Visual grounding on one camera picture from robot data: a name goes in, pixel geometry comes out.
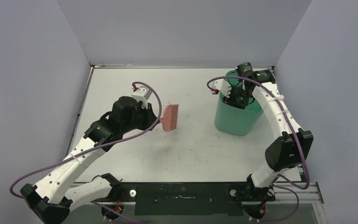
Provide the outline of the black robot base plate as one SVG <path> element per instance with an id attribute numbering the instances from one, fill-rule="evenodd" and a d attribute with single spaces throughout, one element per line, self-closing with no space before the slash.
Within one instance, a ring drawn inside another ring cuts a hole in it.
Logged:
<path id="1" fill-rule="evenodd" d="M 135 204 L 135 215 L 241 216 L 242 206 L 274 201 L 272 187 L 249 182 L 123 182 L 97 202 Z"/>

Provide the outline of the pink hand broom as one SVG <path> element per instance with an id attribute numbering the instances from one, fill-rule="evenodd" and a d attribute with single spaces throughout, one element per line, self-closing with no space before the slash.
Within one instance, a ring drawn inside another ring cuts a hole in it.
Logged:
<path id="1" fill-rule="evenodd" d="M 167 105 L 163 111 L 159 123 L 165 132 L 173 131 L 177 128 L 179 105 Z"/>

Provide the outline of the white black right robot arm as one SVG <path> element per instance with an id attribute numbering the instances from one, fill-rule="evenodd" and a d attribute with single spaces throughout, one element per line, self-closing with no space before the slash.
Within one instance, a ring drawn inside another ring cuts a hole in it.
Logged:
<path id="1" fill-rule="evenodd" d="M 246 197 L 257 200 L 278 178 L 287 180 L 284 172 L 299 164 L 308 177 L 305 160 L 313 142 L 312 132 L 303 130 L 294 120 L 271 71 L 253 70 L 251 63 L 242 63 L 227 77 L 222 82 L 228 88 L 222 92 L 222 101 L 243 111 L 256 103 L 266 115 L 274 136 L 265 151 L 265 162 L 248 176 Z"/>

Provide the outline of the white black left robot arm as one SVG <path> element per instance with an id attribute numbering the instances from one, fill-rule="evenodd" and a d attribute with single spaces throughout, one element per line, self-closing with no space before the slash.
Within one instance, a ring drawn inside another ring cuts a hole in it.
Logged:
<path id="1" fill-rule="evenodd" d="M 115 201 L 120 183 L 110 173 L 72 187 L 78 177 L 123 136 L 133 130 L 144 132 L 159 122 L 151 103 L 144 105 L 132 97 L 120 97 L 110 112 L 93 122 L 71 153 L 46 177 L 24 185 L 20 193 L 29 208 L 45 224 L 61 224 L 76 208 L 99 198 Z"/>

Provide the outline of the green plastic waste bin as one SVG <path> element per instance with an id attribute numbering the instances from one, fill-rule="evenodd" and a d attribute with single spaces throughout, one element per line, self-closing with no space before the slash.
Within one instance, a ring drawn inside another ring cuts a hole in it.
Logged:
<path id="1" fill-rule="evenodd" d="M 228 105 L 224 100 L 224 95 L 219 94 L 214 124 L 221 131 L 232 135 L 247 135 L 257 120 L 263 114 L 262 108 L 255 98 L 249 94 L 249 98 L 243 97 L 241 103 L 246 103 L 246 107 L 239 108 Z"/>

